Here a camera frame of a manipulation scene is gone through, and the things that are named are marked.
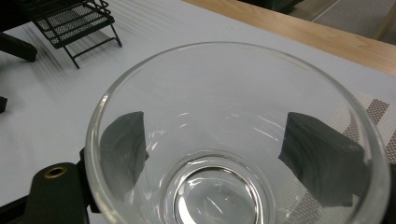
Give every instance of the table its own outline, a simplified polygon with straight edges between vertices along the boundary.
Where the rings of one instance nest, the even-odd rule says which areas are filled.
[[[34,63],[28,63],[0,53],[0,95],[8,98],[7,110],[0,115],[1,205],[26,195],[40,169],[63,161],[77,162],[92,111],[106,89],[131,66],[177,46],[234,41],[282,50],[314,64],[350,91],[396,105],[393,46],[347,33],[339,35],[331,28],[235,1],[200,1],[213,5],[211,10],[223,7],[223,14],[240,17],[238,20],[243,15],[253,15],[253,20],[262,15],[268,21],[254,20],[252,24],[272,24],[273,30],[258,29],[179,0],[109,0],[123,47],[103,45],[80,58],[79,70],[32,23],[5,32],[33,44],[38,54]],[[318,35],[312,27],[324,33]],[[104,29],[77,42],[71,50],[87,48],[111,32]],[[105,222],[99,215],[92,216],[92,223]]]
[[[237,0],[185,1],[396,76],[396,46]]]

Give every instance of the glass rim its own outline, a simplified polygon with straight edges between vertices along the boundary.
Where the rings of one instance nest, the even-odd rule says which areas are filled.
[[[255,49],[261,49],[267,52],[273,52],[285,56],[287,59],[308,68],[309,70],[317,73],[318,75],[324,77],[326,80],[330,81],[332,85],[343,95],[345,100],[352,106],[355,110],[358,118],[360,119],[364,130],[368,135],[368,143],[372,154],[372,173],[370,185],[367,189],[364,199],[362,200],[360,207],[357,209],[356,213],[352,215],[349,223],[379,223],[385,214],[387,201],[389,199],[390,193],[390,173],[387,156],[383,148],[381,137],[379,133],[367,115],[366,111],[362,105],[355,99],[355,97],[338,81],[333,77],[326,74],[314,65],[299,59],[293,55],[285,53],[277,49],[270,49],[267,47],[241,43],[241,42],[228,42],[228,41],[214,41],[214,42],[201,42],[189,45],[183,45],[175,47],[172,49],[165,50],[163,52],[157,53],[146,60],[136,64],[125,73],[123,73],[106,91],[106,93],[101,98],[97,107],[94,109],[91,121],[89,123],[87,136],[86,136],[86,147],[85,147],[85,158],[86,163],[86,175],[92,191],[92,196],[95,199],[98,207],[102,211],[103,215],[110,223],[128,223],[128,220],[123,219],[122,215],[116,208],[114,202],[108,197],[111,194],[105,178],[103,176],[102,168],[100,165],[100,158],[97,153],[99,147],[99,129],[102,116],[106,110],[106,105],[111,99],[111,96],[120,84],[130,77],[134,71],[140,69],[142,66],[155,61],[159,57],[165,56],[168,53],[175,52],[178,50],[197,48],[207,45],[231,45],[231,46],[245,46]]]

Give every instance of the black wire rack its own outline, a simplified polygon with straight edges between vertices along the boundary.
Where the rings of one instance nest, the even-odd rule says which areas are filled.
[[[104,0],[15,0],[26,16],[56,49],[64,48],[73,63],[76,58],[108,41],[116,40],[122,44],[113,27],[114,18]],[[115,37],[110,37],[82,52],[72,55],[66,45],[111,26]]]

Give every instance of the brass screw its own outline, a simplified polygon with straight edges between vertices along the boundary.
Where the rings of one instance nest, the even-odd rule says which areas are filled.
[[[63,175],[64,173],[66,173],[66,171],[67,169],[64,166],[53,167],[49,169],[46,173],[44,173],[44,177],[46,177],[47,179],[53,179]]]

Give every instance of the metal rack leg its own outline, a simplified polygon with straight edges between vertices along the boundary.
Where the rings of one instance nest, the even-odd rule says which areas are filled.
[[[76,63],[75,57],[73,57],[73,56],[70,54],[70,52],[69,52],[69,50],[66,48],[66,46],[64,46],[64,50],[66,50],[66,53],[69,55],[70,59],[73,61],[73,63],[74,63],[74,65],[76,66],[76,68],[79,69],[79,66],[78,66],[78,64]]]
[[[114,32],[114,35],[116,36],[117,43],[119,43],[120,48],[122,48],[122,43],[121,43],[121,41],[120,41],[119,36],[117,35],[116,30],[115,30],[114,27],[113,27],[113,24],[110,24],[110,26],[111,26],[111,29],[112,29],[113,32]]]

